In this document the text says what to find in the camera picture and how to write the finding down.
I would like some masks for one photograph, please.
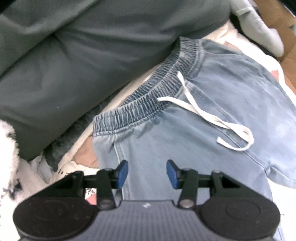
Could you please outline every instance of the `gray sock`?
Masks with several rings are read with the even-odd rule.
[[[266,26],[248,0],[230,0],[230,3],[231,12],[238,17],[245,35],[276,57],[281,57],[284,54],[284,45],[277,30]]]

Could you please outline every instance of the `cardboard box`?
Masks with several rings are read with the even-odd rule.
[[[290,29],[294,16],[278,0],[254,0],[263,21],[275,28],[284,44],[284,55],[278,58],[285,73],[287,86],[296,94],[296,35]]]

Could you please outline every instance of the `ribbed plastic surface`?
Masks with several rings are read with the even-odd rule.
[[[100,212],[92,225],[71,241],[226,241],[207,229],[193,211],[171,201],[122,201],[120,207]]]

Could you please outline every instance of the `pillow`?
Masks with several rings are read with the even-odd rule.
[[[162,62],[179,35],[201,38],[229,18],[229,0],[101,0],[0,78],[0,119],[20,156],[39,155],[111,93]]]

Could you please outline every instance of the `small logo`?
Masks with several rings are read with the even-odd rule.
[[[149,208],[149,207],[151,207],[151,204],[148,203],[148,202],[146,202],[145,204],[143,204],[143,207],[144,207],[144,208]]]

